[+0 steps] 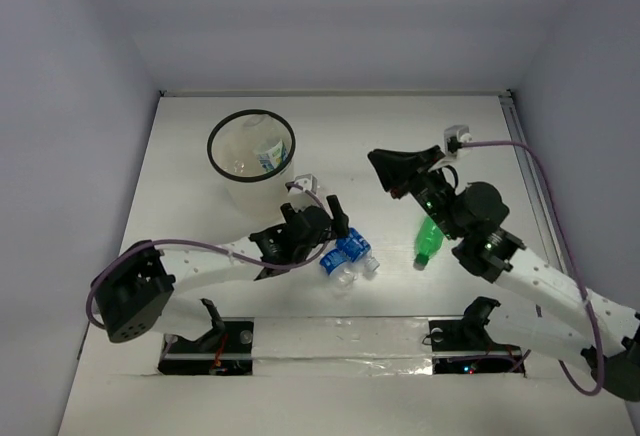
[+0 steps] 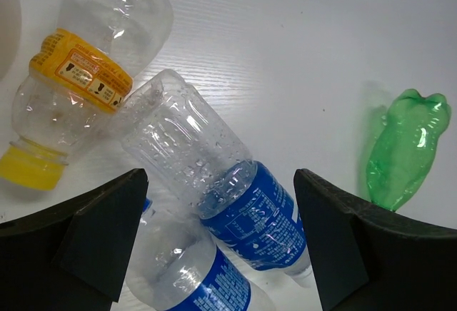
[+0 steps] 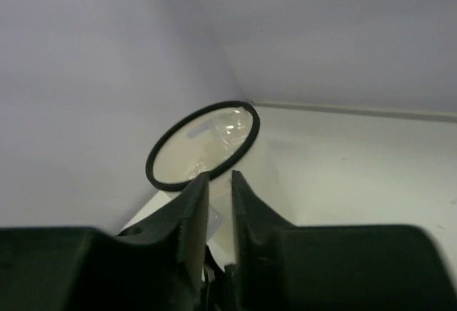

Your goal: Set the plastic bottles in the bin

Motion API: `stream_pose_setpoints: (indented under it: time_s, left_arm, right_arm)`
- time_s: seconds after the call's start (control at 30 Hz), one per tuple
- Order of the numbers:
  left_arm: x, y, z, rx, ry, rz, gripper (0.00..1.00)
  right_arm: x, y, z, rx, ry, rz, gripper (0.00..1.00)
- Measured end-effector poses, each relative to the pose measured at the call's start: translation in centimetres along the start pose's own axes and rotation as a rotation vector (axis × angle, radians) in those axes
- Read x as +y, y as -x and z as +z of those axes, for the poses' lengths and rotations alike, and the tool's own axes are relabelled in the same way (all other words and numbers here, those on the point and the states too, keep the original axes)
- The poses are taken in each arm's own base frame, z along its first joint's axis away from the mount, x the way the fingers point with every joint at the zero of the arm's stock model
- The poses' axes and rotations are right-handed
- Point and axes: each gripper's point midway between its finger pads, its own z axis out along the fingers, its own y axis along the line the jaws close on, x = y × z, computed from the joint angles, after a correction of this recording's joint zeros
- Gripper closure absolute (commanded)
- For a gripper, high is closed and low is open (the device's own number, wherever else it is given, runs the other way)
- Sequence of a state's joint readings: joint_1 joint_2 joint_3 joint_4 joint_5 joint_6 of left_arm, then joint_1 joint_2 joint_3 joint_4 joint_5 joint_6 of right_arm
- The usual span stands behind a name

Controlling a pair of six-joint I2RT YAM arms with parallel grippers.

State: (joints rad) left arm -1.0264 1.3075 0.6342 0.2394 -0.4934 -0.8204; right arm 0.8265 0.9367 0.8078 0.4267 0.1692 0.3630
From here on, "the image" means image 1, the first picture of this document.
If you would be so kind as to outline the clear bottle green white label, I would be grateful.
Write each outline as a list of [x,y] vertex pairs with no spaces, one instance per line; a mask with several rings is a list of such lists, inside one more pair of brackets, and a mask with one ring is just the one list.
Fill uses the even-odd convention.
[[260,142],[253,154],[261,168],[268,173],[282,165],[288,157],[288,150],[281,138],[269,138]]

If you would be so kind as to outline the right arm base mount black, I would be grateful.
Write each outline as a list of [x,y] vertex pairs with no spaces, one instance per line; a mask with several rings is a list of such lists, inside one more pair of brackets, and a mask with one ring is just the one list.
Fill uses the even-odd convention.
[[498,344],[488,335],[489,316],[500,303],[476,298],[459,317],[432,320],[421,344],[433,354],[436,375],[526,375],[528,352],[518,346]]

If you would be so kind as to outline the clear plastic bottle unlabeled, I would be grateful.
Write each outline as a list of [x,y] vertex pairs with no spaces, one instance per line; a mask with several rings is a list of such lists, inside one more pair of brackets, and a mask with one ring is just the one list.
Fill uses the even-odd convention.
[[241,119],[232,138],[236,175],[254,177],[266,174],[259,165],[253,150],[263,140],[270,138],[271,118],[267,115],[250,115]]

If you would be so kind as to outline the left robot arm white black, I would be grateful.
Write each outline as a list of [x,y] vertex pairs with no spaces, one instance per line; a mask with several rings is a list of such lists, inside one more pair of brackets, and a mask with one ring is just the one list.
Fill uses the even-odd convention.
[[349,218],[330,195],[304,209],[282,205],[282,223],[225,246],[184,239],[143,240],[113,260],[90,285],[89,323],[114,344],[149,331],[186,336],[209,351],[221,339],[221,318],[209,301],[191,307],[179,295],[214,284],[261,281],[318,259],[349,233]]

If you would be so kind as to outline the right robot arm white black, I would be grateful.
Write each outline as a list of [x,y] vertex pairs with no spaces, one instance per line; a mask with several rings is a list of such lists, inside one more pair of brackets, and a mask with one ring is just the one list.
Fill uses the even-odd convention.
[[510,291],[542,310],[521,321],[485,303],[460,324],[462,340],[482,348],[492,340],[513,343],[573,366],[624,401],[639,399],[639,313],[579,284],[544,261],[502,224],[509,214],[493,185],[474,181],[455,189],[442,174],[449,154],[370,151],[367,158],[385,192],[411,195],[444,235],[456,241],[452,253],[471,275]]

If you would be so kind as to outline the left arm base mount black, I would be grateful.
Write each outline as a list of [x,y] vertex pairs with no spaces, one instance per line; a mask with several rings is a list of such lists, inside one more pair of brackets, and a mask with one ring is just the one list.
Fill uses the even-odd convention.
[[157,370],[167,376],[250,376],[253,374],[253,319],[224,320],[216,305],[202,298],[210,328],[195,340],[170,335]]

